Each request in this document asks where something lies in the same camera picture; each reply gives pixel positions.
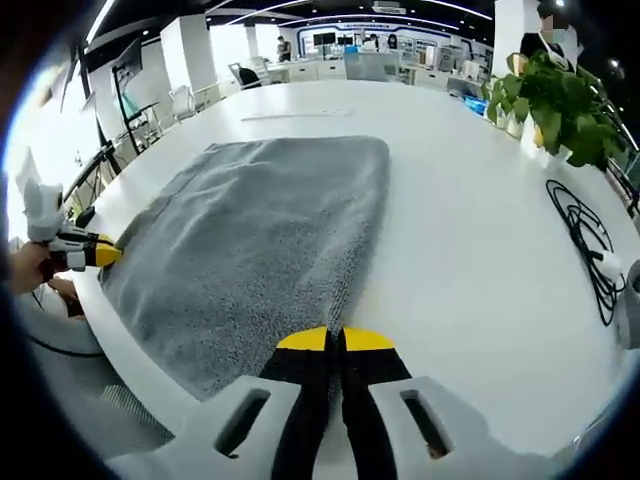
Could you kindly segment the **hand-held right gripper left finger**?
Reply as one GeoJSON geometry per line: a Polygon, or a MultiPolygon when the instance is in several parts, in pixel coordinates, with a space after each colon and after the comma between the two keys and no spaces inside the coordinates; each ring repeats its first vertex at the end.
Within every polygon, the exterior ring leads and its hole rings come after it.
{"type": "Polygon", "coordinates": [[[120,479],[309,479],[329,414],[331,334],[281,340],[257,376],[202,403],[166,445],[108,461],[120,479]]]}

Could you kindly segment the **person's left hand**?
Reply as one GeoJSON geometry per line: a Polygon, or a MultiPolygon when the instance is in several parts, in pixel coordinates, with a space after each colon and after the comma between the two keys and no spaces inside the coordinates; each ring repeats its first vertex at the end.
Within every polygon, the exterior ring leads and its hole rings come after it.
{"type": "Polygon", "coordinates": [[[13,294],[32,292],[53,278],[54,265],[46,246],[14,237],[9,242],[9,250],[9,286],[13,294]]]}

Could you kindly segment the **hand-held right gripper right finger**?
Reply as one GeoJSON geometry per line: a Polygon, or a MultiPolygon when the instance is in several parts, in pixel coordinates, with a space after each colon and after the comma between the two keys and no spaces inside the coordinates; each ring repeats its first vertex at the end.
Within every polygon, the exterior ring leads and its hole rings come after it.
{"type": "Polygon", "coordinates": [[[361,479],[548,479],[551,461],[496,440],[484,416],[394,344],[345,327],[338,337],[342,419],[361,479]]]}

